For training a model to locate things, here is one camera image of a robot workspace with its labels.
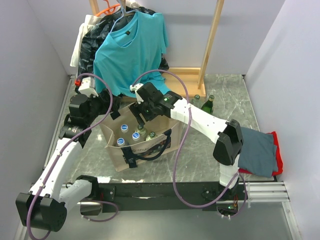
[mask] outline black strap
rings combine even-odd
[[[63,121],[63,124],[66,125],[69,121],[69,117],[70,117],[70,113],[68,113],[65,118],[64,118],[64,121]]]
[[[112,120],[117,119],[118,117],[120,117],[120,113],[118,111],[113,111],[112,113],[110,113]]]
[[[137,167],[136,160],[138,160],[138,159],[146,160],[146,161],[152,161],[152,160],[155,160],[155,159],[159,158],[164,153],[164,151],[166,150],[168,144],[170,143],[171,133],[172,133],[171,129],[169,129],[169,130],[167,130],[167,131],[165,131],[163,133],[164,135],[166,135],[165,143],[162,146],[161,151],[158,152],[158,154],[153,156],[153,157],[143,157],[143,156],[139,156],[137,154],[134,154],[130,146],[122,147],[121,150],[123,152],[123,155],[124,155],[124,158],[125,158],[125,162],[127,164],[129,164],[129,168],[136,168]]]

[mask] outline bottle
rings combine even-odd
[[[214,100],[215,96],[210,95],[208,100],[202,105],[201,110],[208,114],[212,114],[214,111]]]
[[[139,125],[136,127],[135,132],[140,134],[140,138],[141,138],[143,141],[146,140],[146,137],[148,136],[148,131],[147,131],[147,129],[146,129],[144,126],[142,126],[142,125],[139,124]]]
[[[117,144],[117,146],[118,147],[124,147],[124,146],[126,146],[126,141],[122,138],[122,137],[120,137],[120,138],[118,138],[118,140],[116,141],[116,144]]]
[[[156,137],[158,137],[157,134],[154,131],[151,131],[149,135],[146,137],[146,141],[155,139]]]
[[[142,143],[144,140],[140,137],[140,134],[138,132],[134,132],[132,134],[132,144],[138,144]]]
[[[191,100],[191,104],[197,108],[201,108],[200,96],[194,95],[194,98]]]
[[[120,129],[121,129],[120,137],[123,138],[124,141],[130,145],[132,136],[131,136],[131,133],[129,132],[128,125],[122,124]]]

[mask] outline wooden frame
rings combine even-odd
[[[97,0],[89,0],[92,13],[95,15],[99,13],[99,6]],[[218,24],[220,21],[220,16],[222,12],[222,8],[225,0],[217,0],[214,10],[214,16],[210,28],[210,33],[208,37],[208,41],[205,47],[204,57],[202,60],[201,67],[170,67],[169,71],[176,74],[181,78],[186,85],[188,90],[188,94],[190,97],[194,97],[195,95],[200,95],[200,97],[206,97],[206,89],[204,84],[204,77],[209,61],[210,52],[212,49],[212,45],[214,43],[215,35],[217,32]],[[165,84],[171,89],[173,92],[185,97],[186,93],[181,83],[173,76],[164,73]]]

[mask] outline black metal beam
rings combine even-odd
[[[187,202],[203,205],[214,200],[222,191],[217,181],[179,182],[176,184],[180,195]],[[172,183],[99,183],[103,200],[118,205],[120,211],[182,210],[190,209],[176,196]],[[244,186],[237,185],[235,193],[239,200],[245,197]],[[226,192],[224,200],[233,200],[234,195]],[[204,211],[216,211],[213,204]],[[104,204],[103,213],[114,213],[114,207]]]

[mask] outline teal t-shirt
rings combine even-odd
[[[164,16],[136,12],[125,27],[108,34],[95,54],[93,72],[110,86],[113,95],[136,97],[130,85],[141,74],[158,69],[168,45]],[[140,83],[151,82],[165,94],[170,89],[164,81],[157,71],[143,76]],[[104,88],[96,79],[95,90],[100,93]]]

